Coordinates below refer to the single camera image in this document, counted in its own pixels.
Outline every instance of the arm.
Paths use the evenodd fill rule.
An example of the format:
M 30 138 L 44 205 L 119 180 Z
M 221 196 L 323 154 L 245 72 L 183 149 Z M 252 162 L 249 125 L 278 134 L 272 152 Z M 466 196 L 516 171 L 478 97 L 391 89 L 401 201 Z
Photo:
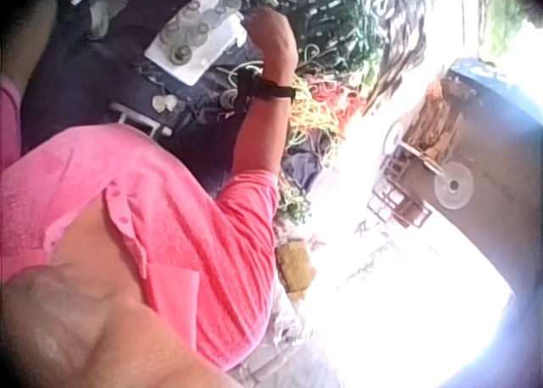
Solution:
M 244 23 L 249 37 L 264 54 L 262 77 L 290 86 L 298 51 L 287 19 L 268 8 L 256 9 Z M 238 134 L 232 174 L 265 170 L 279 173 L 287 136 L 290 99 L 255 98 Z

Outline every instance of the dark cloth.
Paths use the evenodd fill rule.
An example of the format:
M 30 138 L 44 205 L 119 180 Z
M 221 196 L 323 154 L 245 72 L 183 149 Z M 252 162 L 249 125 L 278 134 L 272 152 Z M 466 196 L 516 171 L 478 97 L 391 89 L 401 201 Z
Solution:
M 153 109 L 152 98 L 172 93 L 187 106 L 175 115 L 172 137 L 162 138 L 160 144 L 183 161 L 206 191 L 216 193 L 230 171 L 244 118 L 216 117 L 221 110 L 218 98 L 230 88 L 227 75 L 212 68 L 189 87 L 143 56 L 162 26 L 189 1 L 127 0 L 106 37 L 96 42 L 86 38 L 88 10 L 60 19 L 22 104 L 23 151 L 69 127 L 110 122 L 112 102 L 159 120 L 163 116 Z M 241 48 L 227 50 L 216 64 L 231 69 L 258 56 L 247 41 Z M 199 118 L 202 109 L 211 110 L 204 120 Z
M 281 167 L 292 184 L 308 192 L 322 170 L 321 160 L 329 149 L 330 136 L 315 130 L 302 144 L 287 149 Z

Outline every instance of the pink shirt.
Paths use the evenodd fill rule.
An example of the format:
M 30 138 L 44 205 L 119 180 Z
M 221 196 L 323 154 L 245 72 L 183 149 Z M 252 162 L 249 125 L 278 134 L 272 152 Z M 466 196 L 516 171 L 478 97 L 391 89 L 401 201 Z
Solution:
M 19 107 L 3 80 L 2 281 L 47 264 L 79 211 L 102 196 L 147 303 L 218 367 L 247 356 L 271 310 L 277 177 L 238 174 L 213 200 L 178 159 L 122 125 L 68 129 L 8 167 Z

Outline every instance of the hand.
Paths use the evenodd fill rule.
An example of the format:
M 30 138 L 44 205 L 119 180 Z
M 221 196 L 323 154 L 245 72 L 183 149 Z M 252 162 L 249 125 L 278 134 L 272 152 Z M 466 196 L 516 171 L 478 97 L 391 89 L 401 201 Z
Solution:
M 263 76 L 277 85 L 290 85 L 298 65 L 298 49 L 287 18 L 270 8 L 256 8 L 243 25 L 264 54 Z

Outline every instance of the shirt sleeve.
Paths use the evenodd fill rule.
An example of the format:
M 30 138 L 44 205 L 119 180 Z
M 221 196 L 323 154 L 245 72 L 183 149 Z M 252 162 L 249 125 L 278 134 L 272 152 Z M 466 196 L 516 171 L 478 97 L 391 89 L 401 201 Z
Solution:
M 6 76 L 0 81 L 0 172 L 20 158 L 20 92 Z
M 258 245 L 258 250 L 273 250 L 272 221 L 277 202 L 277 176 L 263 170 L 234 176 L 216 198 L 238 234 Z

